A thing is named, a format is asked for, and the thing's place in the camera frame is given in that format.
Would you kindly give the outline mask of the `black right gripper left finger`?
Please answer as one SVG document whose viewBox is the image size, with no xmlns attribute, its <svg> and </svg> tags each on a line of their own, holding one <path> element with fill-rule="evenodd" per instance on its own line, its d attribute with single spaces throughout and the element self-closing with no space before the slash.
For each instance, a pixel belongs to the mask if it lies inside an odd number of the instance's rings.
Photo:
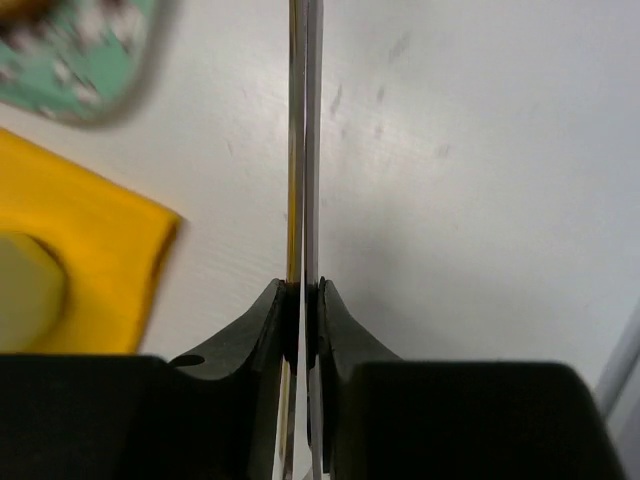
<svg viewBox="0 0 640 480">
<path fill-rule="evenodd" d="M 283 281 L 272 280 L 243 315 L 171 361 L 182 382 L 180 478 L 271 478 L 286 299 Z"/>
</svg>

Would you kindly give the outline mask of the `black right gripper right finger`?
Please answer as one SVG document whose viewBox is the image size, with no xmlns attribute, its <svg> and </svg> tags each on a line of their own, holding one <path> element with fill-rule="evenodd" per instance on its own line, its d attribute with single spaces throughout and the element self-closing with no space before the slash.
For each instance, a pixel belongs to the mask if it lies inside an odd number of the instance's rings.
<svg viewBox="0 0 640 480">
<path fill-rule="evenodd" d="M 322 278 L 307 297 L 307 439 L 314 479 L 352 479 L 366 452 L 366 375 L 362 368 L 398 361 L 349 312 L 335 284 Z"/>
</svg>

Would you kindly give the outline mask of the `metal serving tongs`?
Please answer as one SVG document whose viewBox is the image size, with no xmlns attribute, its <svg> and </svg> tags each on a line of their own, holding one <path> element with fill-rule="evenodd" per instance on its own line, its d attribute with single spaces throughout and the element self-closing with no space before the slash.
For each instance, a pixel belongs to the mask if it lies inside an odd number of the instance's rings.
<svg viewBox="0 0 640 480">
<path fill-rule="evenodd" d="M 319 151 L 321 132 L 322 1 L 289 3 L 287 254 L 282 320 L 279 477 L 294 477 L 299 339 L 305 331 L 307 438 L 310 473 L 323 477 L 323 404 L 319 360 Z"/>
</svg>

